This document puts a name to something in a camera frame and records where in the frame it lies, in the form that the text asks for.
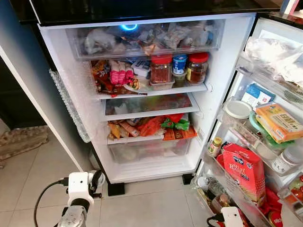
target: black refrigerator base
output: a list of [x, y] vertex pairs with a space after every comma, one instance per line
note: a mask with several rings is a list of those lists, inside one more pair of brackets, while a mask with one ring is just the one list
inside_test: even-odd
[[124, 195], [125, 194], [125, 184], [124, 183], [107, 183], [107, 193], [108, 196], [114, 195]]
[[183, 174], [182, 175], [182, 180], [184, 185], [188, 185], [191, 182], [191, 179], [194, 178], [193, 174]]

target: plastic container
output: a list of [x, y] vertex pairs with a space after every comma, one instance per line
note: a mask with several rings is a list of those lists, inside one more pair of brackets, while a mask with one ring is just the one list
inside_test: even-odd
[[171, 82], [166, 82], [166, 83], [152, 83], [152, 81], [150, 81], [150, 86], [154, 91], [162, 91], [162, 90], [171, 89], [174, 83], [175, 83], [175, 79], [172, 79]]
[[184, 87], [186, 74], [187, 74], [186, 72], [184, 72], [182, 74], [172, 73], [173, 78], [175, 80], [174, 87]]
[[153, 55], [151, 57], [151, 83], [171, 81], [172, 54]]
[[185, 73], [187, 56], [186, 54], [177, 55], [172, 60], [172, 70], [175, 74], [183, 74]]
[[188, 56], [188, 68], [186, 79], [189, 83], [196, 84], [204, 82], [208, 67], [208, 53], [192, 53]]
[[[252, 111], [252, 108], [249, 104], [243, 101], [231, 100], [224, 104], [223, 110], [235, 120], [241, 123], [245, 123], [250, 117], [250, 112]], [[230, 118], [223, 117], [223, 121], [226, 121], [224, 123], [227, 123], [230, 121]]]
[[295, 140], [272, 163], [272, 168], [284, 174], [295, 166], [303, 163], [303, 139]]

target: tiled floor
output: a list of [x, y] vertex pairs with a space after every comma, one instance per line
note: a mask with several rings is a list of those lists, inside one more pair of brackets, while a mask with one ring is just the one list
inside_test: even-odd
[[[43, 146], [15, 156], [0, 170], [0, 227], [33, 227], [33, 208], [42, 189], [77, 171], [54, 135]], [[96, 200], [87, 227], [206, 227], [209, 214], [182, 184], [181, 177], [129, 183], [123, 196]], [[37, 212], [40, 227], [52, 227], [68, 200], [56, 185], [42, 197]]]

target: open refrigerator door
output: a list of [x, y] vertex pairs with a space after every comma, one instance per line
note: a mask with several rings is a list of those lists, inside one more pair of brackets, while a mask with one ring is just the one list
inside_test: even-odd
[[258, 18], [191, 182], [213, 213], [237, 206], [244, 226], [303, 225], [302, 47], [303, 30]]

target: red lid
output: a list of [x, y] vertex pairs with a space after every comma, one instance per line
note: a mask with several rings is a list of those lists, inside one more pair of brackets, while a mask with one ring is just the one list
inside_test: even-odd
[[201, 53], [192, 53], [188, 56], [188, 59], [195, 63], [202, 63], [208, 60], [208, 53], [201, 52]]
[[172, 54], [153, 55], [151, 61], [155, 64], [168, 64], [172, 61]]
[[272, 226], [275, 226], [275, 227], [283, 226], [280, 212], [277, 212], [277, 211], [270, 212], [268, 214], [268, 219], [269, 219], [270, 224], [272, 224]]

